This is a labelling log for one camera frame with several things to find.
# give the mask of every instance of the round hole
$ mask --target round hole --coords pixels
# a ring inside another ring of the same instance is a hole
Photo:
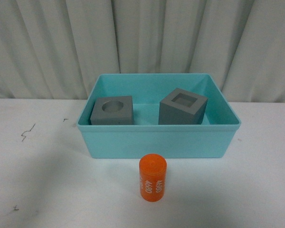
[[[123,108],[123,105],[124,104],[120,101],[108,101],[104,103],[102,109],[105,112],[114,113],[114,112],[118,112],[119,110],[121,110]]]

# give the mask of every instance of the gray block with square hole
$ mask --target gray block with square hole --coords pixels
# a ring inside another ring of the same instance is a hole
[[[90,119],[92,125],[134,124],[132,96],[98,98]]]
[[[158,124],[201,124],[208,98],[176,88],[160,101]]]

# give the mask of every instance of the curtain fold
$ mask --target curtain fold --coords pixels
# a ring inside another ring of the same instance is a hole
[[[285,102],[285,0],[0,1],[0,98],[86,99],[103,73],[209,73]]]

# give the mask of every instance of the white table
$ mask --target white table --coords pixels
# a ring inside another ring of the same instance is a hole
[[[0,228],[285,228],[285,104],[230,103],[242,125],[224,157],[167,159],[150,203],[139,159],[89,155],[85,102],[0,99]]]

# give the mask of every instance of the orange cylinder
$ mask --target orange cylinder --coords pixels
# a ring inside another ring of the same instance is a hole
[[[149,202],[156,202],[165,191],[167,162],[155,153],[147,154],[139,161],[140,191]]]

